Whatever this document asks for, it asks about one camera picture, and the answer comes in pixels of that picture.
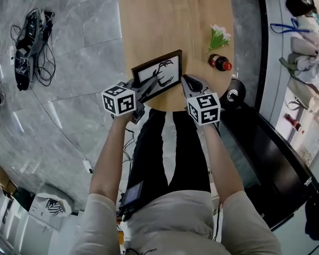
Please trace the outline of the brown cardboard box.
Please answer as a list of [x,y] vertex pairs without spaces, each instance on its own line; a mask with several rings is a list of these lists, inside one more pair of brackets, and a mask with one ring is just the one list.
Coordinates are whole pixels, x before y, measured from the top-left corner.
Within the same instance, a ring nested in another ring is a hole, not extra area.
[[2,167],[0,167],[0,189],[9,195],[14,195],[17,190],[17,186],[11,181],[10,177]]

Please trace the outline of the gray backpack rig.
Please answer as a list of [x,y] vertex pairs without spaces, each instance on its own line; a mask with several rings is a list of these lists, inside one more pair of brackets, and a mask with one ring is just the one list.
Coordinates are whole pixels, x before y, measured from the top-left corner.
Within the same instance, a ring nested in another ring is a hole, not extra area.
[[37,81],[48,87],[56,70],[55,56],[49,40],[52,37],[53,11],[34,8],[27,13],[22,26],[12,25],[14,48],[11,63],[17,88],[26,91]]

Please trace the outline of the black bag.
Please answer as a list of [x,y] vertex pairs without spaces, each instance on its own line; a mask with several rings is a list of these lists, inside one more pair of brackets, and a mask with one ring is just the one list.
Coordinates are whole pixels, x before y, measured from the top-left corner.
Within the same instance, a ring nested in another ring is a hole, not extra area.
[[286,0],[286,8],[294,17],[317,13],[314,0]]

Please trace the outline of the white clothes pile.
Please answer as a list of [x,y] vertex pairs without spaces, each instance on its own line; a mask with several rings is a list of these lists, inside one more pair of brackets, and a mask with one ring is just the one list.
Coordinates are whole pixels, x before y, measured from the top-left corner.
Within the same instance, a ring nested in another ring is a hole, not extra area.
[[295,59],[296,77],[319,90],[319,24],[314,17],[299,16],[297,36],[291,37],[291,51]]

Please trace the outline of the person's off-white shirt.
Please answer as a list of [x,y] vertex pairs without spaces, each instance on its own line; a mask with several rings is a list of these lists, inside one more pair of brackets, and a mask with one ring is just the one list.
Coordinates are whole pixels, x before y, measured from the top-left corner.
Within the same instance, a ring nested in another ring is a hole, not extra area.
[[[211,196],[205,191],[163,195],[121,224],[124,246],[141,255],[281,255],[278,239],[246,193],[223,204],[221,241],[213,241]],[[70,255],[118,255],[115,203],[90,194]]]

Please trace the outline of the black framed picture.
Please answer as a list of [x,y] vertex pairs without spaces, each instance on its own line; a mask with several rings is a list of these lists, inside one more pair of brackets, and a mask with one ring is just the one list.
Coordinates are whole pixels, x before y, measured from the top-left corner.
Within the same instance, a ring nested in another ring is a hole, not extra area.
[[160,95],[181,82],[182,50],[155,58],[131,69],[136,85],[143,85],[148,79],[156,78],[156,84],[143,103]]

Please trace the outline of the person's right forearm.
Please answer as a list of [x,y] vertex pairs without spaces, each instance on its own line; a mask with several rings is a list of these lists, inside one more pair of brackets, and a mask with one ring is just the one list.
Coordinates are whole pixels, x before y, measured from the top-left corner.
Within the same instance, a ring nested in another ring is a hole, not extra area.
[[204,125],[202,130],[206,140],[213,181],[220,202],[224,205],[227,198],[243,191],[244,186],[215,126]]

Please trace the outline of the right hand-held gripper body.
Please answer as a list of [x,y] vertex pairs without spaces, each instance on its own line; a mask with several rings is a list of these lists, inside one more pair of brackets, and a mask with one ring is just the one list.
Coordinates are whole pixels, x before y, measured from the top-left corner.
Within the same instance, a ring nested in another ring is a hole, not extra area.
[[221,104],[216,92],[186,92],[186,111],[199,126],[220,121]]

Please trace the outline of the artificial white flower bunch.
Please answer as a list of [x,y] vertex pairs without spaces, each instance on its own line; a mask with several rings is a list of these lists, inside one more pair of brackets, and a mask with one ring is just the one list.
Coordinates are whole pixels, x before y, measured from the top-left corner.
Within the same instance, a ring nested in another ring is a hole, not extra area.
[[211,26],[211,41],[207,53],[217,49],[219,47],[224,47],[231,42],[231,35],[227,33],[225,27],[219,27],[217,24]]

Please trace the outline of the oval wooden table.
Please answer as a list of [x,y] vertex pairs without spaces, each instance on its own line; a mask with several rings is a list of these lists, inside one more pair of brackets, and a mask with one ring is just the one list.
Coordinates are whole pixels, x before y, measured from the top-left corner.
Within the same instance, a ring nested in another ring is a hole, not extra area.
[[211,27],[233,34],[231,0],[119,0],[125,72],[152,59],[182,50],[183,74],[204,78],[219,96],[232,72],[208,63]]

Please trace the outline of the person's left forearm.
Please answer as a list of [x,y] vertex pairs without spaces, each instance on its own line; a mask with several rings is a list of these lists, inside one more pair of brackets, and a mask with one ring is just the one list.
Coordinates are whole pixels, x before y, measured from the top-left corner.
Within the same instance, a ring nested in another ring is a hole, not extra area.
[[99,154],[89,193],[100,194],[116,202],[122,175],[125,128],[132,118],[131,113],[116,117]]

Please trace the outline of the white power strip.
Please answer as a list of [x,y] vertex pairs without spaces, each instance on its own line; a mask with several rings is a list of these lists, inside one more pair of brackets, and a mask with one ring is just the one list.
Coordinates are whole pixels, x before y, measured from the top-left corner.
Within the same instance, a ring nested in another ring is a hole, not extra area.
[[85,167],[85,169],[87,170],[88,173],[92,174],[94,172],[89,160],[85,159],[85,160],[82,161],[82,163],[83,163],[83,165],[84,165],[84,167]]

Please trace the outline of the person's black trousers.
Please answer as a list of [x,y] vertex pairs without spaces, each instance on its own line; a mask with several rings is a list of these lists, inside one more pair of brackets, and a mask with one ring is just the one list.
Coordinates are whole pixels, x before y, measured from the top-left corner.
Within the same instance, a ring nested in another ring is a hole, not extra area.
[[167,180],[162,138],[165,115],[165,112],[150,110],[137,138],[127,187],[142,183],[141,196],[150,201],[174,191],[210,192],[207,162],[197,127],[185,111],[173,112],[177,132],[175,170],[172,180]]

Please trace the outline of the white zebra print bag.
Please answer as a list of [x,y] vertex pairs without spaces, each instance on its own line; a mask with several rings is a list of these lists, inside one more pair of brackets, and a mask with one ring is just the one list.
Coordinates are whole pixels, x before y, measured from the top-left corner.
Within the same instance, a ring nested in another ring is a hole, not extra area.
[[53,217],[67,217],[72,214],[74,200],[60,189],[49,185],[42,185],[34,197],[29,213]]

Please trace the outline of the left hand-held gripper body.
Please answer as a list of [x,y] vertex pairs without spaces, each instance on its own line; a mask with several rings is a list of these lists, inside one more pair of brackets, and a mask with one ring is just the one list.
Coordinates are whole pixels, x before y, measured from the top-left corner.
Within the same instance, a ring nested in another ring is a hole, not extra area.
[[132,123],[137,124],[145,113],[140,94],[132,89],[115,85],[102,91],[104,109],[112,115],[119,117],[128,113],[132,114]]

